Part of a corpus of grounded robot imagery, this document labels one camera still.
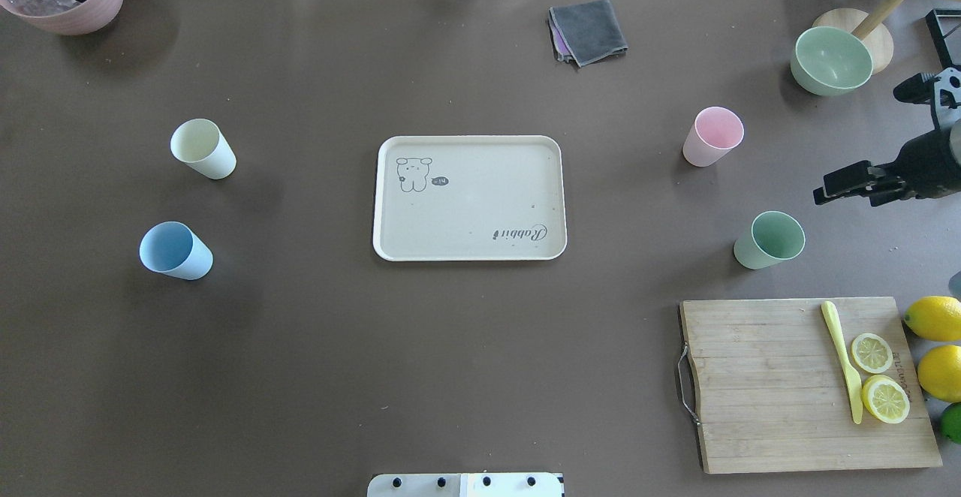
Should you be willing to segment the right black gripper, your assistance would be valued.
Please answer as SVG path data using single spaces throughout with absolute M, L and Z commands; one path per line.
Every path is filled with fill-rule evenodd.
M 895 161 L 880 165 L 884 171 L 876 192 L 878 169 L 871 161 L 858 161 L 824 176 L 814 189 L 816 205 L 843 198 L 864 197 L 870 206 L 894 200 L 937 199 L 960 191 L 960 127 L 934 130 L 907 141 Z

